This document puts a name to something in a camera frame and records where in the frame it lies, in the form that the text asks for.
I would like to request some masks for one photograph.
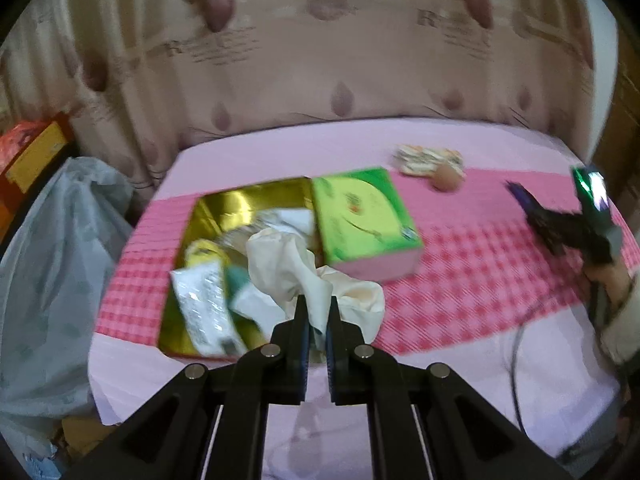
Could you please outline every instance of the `handheld device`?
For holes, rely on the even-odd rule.
[[[554,256],[564,254],[564,247],[580,250],[587,264],[613,263],[622,249],[622,229],[611,218],[604,178],[594,166],[572,168],[580,212],[546,209],[516,182],[507,182],[509,192],[527,216],[527,222]],[[608,321],[606,292],[601,283],[591,283],[588,313],[597,329]]]

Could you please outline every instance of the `curtain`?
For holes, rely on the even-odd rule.
[[[313,121],[493,121],[580,156],[592,94],[584,0],[33,0],[0,48],[0,126],[67,111],[141,204],[186,147]]]

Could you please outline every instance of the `crumpled tissue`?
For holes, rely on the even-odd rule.
[[[354,280],[327,266],[316,269],[314,254],[299,235],[273,228],[251,236],[246,252],[252,283],[273,298],[287,319],[293,318],[297,295],[304,294],[309,323],[324,336],[331,296],[336,296],[342,319],[358,325],[365,342],[376,338],[385,313],[379,284]]]

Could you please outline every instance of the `sleeve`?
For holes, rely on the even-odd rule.
[[[603,351],[619,366],[627,365],[640,352],[639,282],[636,274],[624,305],[600,335]]]

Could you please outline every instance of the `person's hand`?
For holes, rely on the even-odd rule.
[[[614,312],[626,301],[631,289],[631,277],[622,258],[608,265],[584,266],[583,271],[592,282],[604,285]]]

